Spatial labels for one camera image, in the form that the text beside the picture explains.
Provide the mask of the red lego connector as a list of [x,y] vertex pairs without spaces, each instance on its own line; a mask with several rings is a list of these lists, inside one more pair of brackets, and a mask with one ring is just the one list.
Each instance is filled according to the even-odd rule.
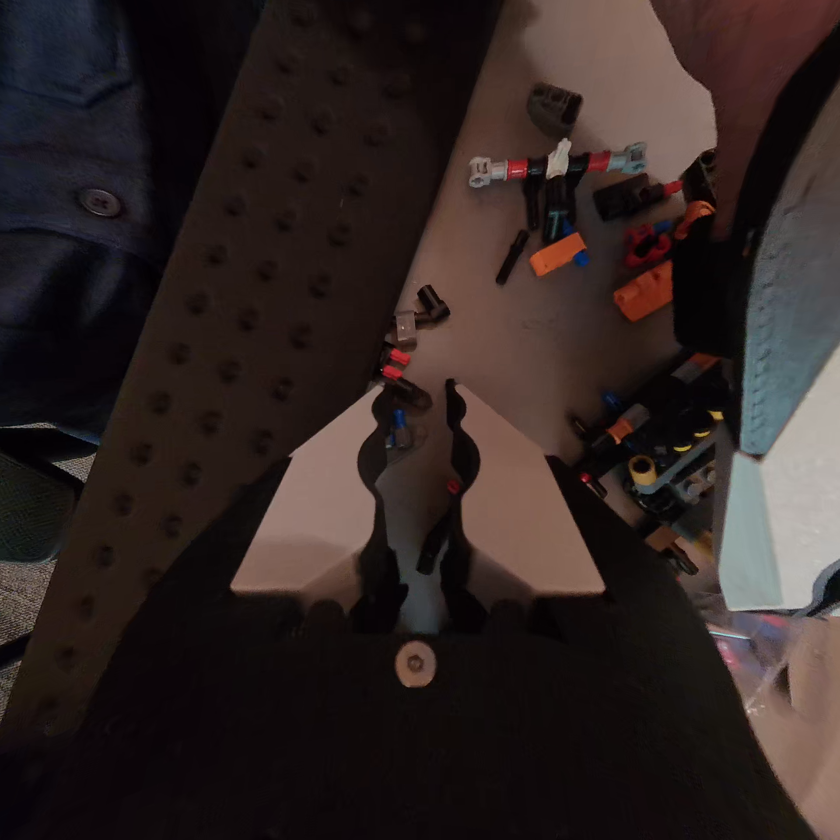
[[624,235],[624,265],[630,270],[652,266],[668,257],[672,247],[670,220],[629,228]]

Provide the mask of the black lego chassis assembly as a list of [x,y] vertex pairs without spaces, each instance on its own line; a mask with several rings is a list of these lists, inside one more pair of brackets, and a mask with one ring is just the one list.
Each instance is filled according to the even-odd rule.
[[567,415],[583,445],[574,467],[580,480],[605,499],[602,480],[616,470],[623,492],[644,514],[643,535],[671,533],[658,551],[677,572],[698,573],[679,539],[714,561],[716,444],[729,397],[723,361],[683,350],[630,396],[604,392],[598,423]]

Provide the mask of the black lego frame blue pin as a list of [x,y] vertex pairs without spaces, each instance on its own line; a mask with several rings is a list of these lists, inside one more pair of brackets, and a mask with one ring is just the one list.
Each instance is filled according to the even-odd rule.
[[700,154],[681,176],[686,203],[705,202],[717,204],[717,150],[709,149]]

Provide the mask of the crumpled bag of lego pins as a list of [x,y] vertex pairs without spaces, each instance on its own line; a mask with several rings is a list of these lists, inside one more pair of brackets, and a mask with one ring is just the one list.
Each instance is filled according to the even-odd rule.
[[705,611],[703,617],[751,722],[838,726],[838,615]]

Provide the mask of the red black axle lego assembly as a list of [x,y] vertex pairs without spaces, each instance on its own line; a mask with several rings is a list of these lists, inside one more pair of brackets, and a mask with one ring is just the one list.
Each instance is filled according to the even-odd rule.
[[585,175],[619,173],[637,175],[647,167],[647,144],[629,144],[620,151],[573,154],[571,141],[561,140],[549,154],[525,159],[469,161],[468,184],[474,189],[498,182],[519,182],[526,202],[527,229],[540,231],[542,242],[552,245],[576,224],[576,189]]

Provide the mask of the orange lego brick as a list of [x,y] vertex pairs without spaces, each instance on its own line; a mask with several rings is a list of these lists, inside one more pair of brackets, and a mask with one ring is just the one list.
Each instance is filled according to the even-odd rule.
[[673,261],[645,271],[613,293],[613,302],[630,323],[640,322],[673,300]]

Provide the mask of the black elbow lego connector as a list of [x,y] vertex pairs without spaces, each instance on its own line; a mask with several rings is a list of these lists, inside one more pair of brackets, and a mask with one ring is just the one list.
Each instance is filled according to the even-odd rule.
[[432,285],[426,284],[416,294],[422,310],[415,316],[417,325],[438,324],[450,317],[448,304],[438,295]]

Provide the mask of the person's left hand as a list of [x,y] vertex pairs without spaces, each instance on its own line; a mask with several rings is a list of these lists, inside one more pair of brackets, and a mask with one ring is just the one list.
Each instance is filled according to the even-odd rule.
[[652,1],[675,56],[710,93],[717,125],[712,238],[732,231],[742,184],[788,81],[830,35],[838,1]]

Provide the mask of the orange lego beam blue pins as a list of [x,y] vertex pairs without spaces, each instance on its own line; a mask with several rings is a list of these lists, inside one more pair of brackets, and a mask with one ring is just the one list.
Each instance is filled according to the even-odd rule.
[[564,222],[563,236],[551,245],[536,251],[529,258],[532,273],[536,277],[545,277],[549,273],[569,264],[586,267],[590,257],[582,236],[574,226]]

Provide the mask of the black lego brick red pin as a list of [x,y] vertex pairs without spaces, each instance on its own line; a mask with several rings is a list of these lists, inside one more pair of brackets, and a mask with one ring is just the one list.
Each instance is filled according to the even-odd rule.
[[661,183],[652,182],[647,173],[632,175],[595,191],[595,210],[605,223],[633,217],[681,192],[683,185],[681,179]]

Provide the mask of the dark office chair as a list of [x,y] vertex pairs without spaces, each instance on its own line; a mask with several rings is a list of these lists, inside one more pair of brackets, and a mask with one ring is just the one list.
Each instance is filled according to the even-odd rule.
[[97,446],[53,427],[1,429],[1,561],[38,564],[60,552],[85,483],[62,461]]

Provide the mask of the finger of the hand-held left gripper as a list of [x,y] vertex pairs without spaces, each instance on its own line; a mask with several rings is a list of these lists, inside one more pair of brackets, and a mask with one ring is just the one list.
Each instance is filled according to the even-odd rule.
[[838,386],[816,385],[770,452],[731,461],[718,577],[732,612],[817,615],[838,603]]

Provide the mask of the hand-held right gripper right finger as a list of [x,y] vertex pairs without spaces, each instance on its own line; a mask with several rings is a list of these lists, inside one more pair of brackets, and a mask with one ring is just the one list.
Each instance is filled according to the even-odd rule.
[[543,449],[454,379],[445,384],[450,504],[441,592],[454,630],[481,631],[498,605],[592,599],[606,585]]

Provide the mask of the dark grey curved lego piece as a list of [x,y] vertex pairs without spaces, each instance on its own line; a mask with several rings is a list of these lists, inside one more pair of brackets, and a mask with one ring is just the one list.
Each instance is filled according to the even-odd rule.
[[546,137],[567,140],[572,135],[583,103],[580,93],[543,81],[530,90],[526,110],[532,124]]

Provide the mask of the black lego piece red pins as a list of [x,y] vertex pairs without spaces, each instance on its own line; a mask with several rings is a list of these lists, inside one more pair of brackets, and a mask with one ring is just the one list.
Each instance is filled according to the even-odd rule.
[[406,377],[411,361],[411,354],[384,342],[375,375],[380,382],[391,388],[395,399],[418,412],[425,412],[433,406],[433,399],[424,388]]

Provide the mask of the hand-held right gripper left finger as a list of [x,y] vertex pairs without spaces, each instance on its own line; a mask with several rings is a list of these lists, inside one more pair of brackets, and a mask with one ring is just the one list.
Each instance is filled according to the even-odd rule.
[[388,466],[392,393],[373,386],[298,447],[231,582],[307,612],[335,602],[354,629],[385,634],[407,596],[377,480]]

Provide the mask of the orange lego piece light blue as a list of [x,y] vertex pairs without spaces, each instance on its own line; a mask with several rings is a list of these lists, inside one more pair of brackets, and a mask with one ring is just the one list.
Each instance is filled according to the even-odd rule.
[[688,202],[686,211],[681,221],[675,226],[673,239],[675,242],[687,238],[690,233],[692,225],[703,217],[713,216],[717,209],[712,203],[702,200],[694,200]]

